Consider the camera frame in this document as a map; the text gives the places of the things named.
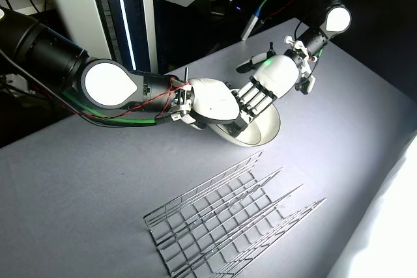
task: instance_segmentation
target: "robotic hand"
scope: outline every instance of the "robotic hand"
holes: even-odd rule
[[[89,57],[85,50],[35,19],[1,7],[0,55],[24,78],[93,124],[154,126],[181,119],[198,129],[209,125],[234,143],[260,145],[274,136],[246,140],[252,133],[260,133],[259,127],[253,127],[255,122],[279,129],[275,120],[265,115],[276,111],[272,103],[297,85],[304,93],[311,91],[314,79],[308,60],[350,25],[351,15],[341,0],[321,0],[321,8],[317,23],[300,38],[286,37],[291,47],[283,55],[276,55],[271,46],[255,63],[253,58],[250,70],[256,63],[261,65],[239,90],[229,90],[215,79],[188,79],[187,69],[184,81],[174,76],[129,72],[114,61]],[[94,108],[125,111],[109,116]],[[121,118],[137,110],[158,114],[150,120]]]

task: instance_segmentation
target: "metal grid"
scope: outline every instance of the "metal grid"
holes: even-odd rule
[[[281,169],[256,180],[262,151],[147,214],[144,220],[172,278],[233,277],[262,255],[325,199],[283,217],[281,201],[263,186]]]

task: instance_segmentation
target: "dish rack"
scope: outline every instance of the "dish rack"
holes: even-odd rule
[[[251,170],[262,151],[230,167],[144,217],[172,278],[238,275],[326,198],[282,216],[278,206],[299,187],[272,201]]]

